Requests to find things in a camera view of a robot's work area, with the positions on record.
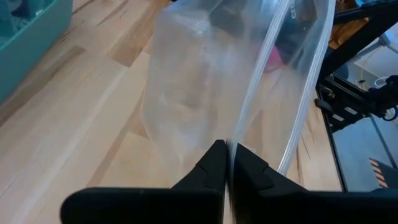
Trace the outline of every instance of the light wood plank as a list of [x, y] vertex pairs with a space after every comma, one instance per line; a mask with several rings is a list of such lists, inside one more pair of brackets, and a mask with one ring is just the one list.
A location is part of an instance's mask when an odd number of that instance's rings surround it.
[[151, 0], [139, 20], [119, 38], [108, 56], [130, 67], [152, 37], [155, 18], [169, 4], [169, 0]]
[[107, 99], [104, 99], [87, 131], [76, 142], [74, 153], [65, 161], [32, 208], [29, 216], [33, 218], [33, 223], [51, 223], [58, 217], [63, 200], [88, 185], [139, 101], [145, 84], [148, 57], [146, 54], [140, 55], [132, 68], [114, 85]]
[[1, 127], [3, 220], [20, 220], [34, 208], [125, 71], [84, 53]]
[[74, 45], [106, 56], [136, 26], [148, 6], [146, 0], [93, 1], [73, 15], [69, 28], [43, 56], [35, 70], [53, 65]]
[[155, 150], [149, 139], [128, 133], [100, 186], [170, 187]]
[[144, 47], [144, 52], [145, 53], [147, 53], [147, 54], [151, 54], [151, 52], [152, 52], [152, 40], [153, 40], [154, 38], [153, 37], [151, 37], [150, 39], [149, 39], [149, 41], [148, 41], [148, 44]]
[[287, 67], [263, 74], [263, 77], [249, 117], [254, 120], [243, 143], [253, 148], [273, 169], [278, 169], [299, 107], [298, 96], [302, 89], [298, 83], [303, 81]]
[[81, 47], [73, 46], [68, 52], [54, 61], [51, 66], [28, 74], [29, 78], [26, 78], [14, 90], [14, 93], [0, 104], [0, 126], [38, 93], [56, 74], [67, 69], [85, 51]]
[[297, 148], [301, 184], [309, 190], [341, 191], [321, 111], [310, 103]]
[[72, 13], [76, 14], [95, 0], [73, 0]]
[[294, 153], [292, 163], [290, 164], [286, 177], [290, 180], [293, 180], [296, 184], [304, 186], [302, 183], [302, 170], [300, 168], [300, 161], [297, 158], [297, 153], [298, 152]]

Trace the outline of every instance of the teal plastic bin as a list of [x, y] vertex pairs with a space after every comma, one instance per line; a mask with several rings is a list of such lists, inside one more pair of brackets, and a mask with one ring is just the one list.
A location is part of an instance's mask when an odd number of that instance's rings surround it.
[[12, 93], [70, 24], [72, 0], [46, 1], [47, 7], [0, 44], [0, 102]]

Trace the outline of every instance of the white wire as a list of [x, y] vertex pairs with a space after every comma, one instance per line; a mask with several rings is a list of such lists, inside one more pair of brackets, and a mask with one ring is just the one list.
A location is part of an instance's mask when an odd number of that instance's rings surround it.
[[[388, 77], [381, 77], [381, 78], [378, 78], [376, 81], [374, 81], [374, 86], [375, 86], [376, 88], [381, 88], [381, 87], [385, 86], [385, 85], [386, 85], [386, 79], [388, 79]], [[383, 84], [377, 84], [377, 82], [380, 81], [380, 80], [383, 80], [384, 83], [383, 83]]]

